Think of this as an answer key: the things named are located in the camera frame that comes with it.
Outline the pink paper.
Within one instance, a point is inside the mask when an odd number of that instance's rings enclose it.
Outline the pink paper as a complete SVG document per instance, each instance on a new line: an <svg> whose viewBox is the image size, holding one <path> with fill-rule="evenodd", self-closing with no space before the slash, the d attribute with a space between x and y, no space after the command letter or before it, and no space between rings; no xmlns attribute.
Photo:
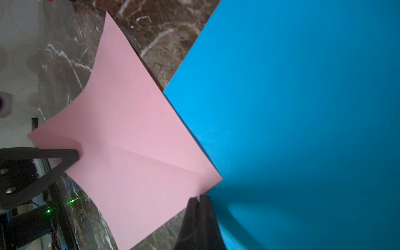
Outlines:
<svg viewBox="0 0 400 250"><path fill-rule="evenodd" d="M29 134L76 149L67 175L129 250L222 180L110 15L79 96Z"/></svg>

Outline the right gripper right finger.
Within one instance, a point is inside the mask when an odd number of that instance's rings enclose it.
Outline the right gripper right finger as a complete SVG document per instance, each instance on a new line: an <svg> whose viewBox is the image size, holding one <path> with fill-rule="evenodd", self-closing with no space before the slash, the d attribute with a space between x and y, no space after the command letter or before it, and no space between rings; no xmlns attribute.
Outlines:
<svg viewBox="0 0 400 250"><path fill-rule="evenodd" d="M226 250L211 199L190 198L174 250Z"/></svg>

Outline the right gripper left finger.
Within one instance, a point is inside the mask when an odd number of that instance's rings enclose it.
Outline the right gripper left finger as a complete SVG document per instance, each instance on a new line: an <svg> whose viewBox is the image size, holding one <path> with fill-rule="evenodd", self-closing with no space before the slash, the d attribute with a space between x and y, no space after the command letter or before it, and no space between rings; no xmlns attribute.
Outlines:
<svg viewBox="0 0 400 250"><path fill-rule="evenodd" d="M40 177L34 161L49 158L60 163ZM78 160L79 152L71 149L1 149L1 211L10 211L38 196Z"/></svg>

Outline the blue paper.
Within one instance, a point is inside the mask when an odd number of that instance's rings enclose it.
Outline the blue paper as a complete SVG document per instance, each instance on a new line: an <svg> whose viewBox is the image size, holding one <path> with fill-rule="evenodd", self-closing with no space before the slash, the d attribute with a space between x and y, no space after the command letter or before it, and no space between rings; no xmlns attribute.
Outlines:
<svg viewBox="0 0 400 250"><path fill-rule="evenodd" d="M399 1L221 1L164 93L228 249L399 249Z"/></svg>

